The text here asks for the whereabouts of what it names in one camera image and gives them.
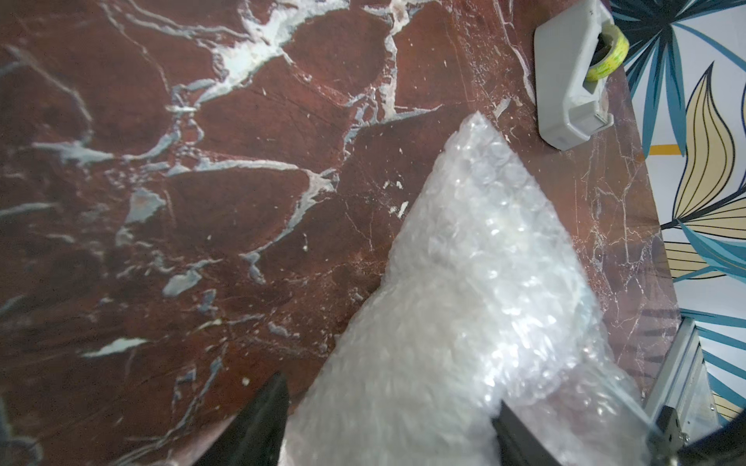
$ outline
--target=marble countertop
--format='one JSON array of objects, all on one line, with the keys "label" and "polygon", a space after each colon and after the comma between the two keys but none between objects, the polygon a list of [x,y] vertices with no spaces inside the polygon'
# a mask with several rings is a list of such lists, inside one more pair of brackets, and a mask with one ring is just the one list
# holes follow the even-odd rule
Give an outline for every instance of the marble countertop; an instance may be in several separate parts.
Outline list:
[{"label": "marble countertop", "polygon": [[570,4],[5,2],[11,464],[188,465],[275,371],[297,402],[476,110],[554,203],[645,396],[679,312],[624,72],[590,142],[536,126],[533,31]]}]

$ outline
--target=yellow-green tape roll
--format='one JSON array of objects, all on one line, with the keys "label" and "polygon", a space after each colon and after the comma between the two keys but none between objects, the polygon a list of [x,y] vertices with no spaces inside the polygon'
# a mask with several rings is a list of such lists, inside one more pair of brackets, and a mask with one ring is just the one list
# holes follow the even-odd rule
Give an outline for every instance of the yellow-green tape roll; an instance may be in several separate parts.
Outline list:
[{"label": "yellow-green tape roll", "polygon": [[598,81],[612,74],[624,62],[630,51],[630,41],[622,34],[621,29],[610,22],[601,29],[601,37],[611,50],[600,62],[588,69],[587,81]]}]

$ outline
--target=bubble wrap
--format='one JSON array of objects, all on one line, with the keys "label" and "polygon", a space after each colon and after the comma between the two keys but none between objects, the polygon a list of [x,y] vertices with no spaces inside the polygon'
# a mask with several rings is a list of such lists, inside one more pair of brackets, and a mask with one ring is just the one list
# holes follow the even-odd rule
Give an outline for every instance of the bubble wrap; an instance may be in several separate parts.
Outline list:
[{"label": "bubble wrap", "polygon": [[479,113],[446,142],[290,417],[283,463],[499,465],[502,399],[566,465],[644,464],[648,425],[554,208]]}]

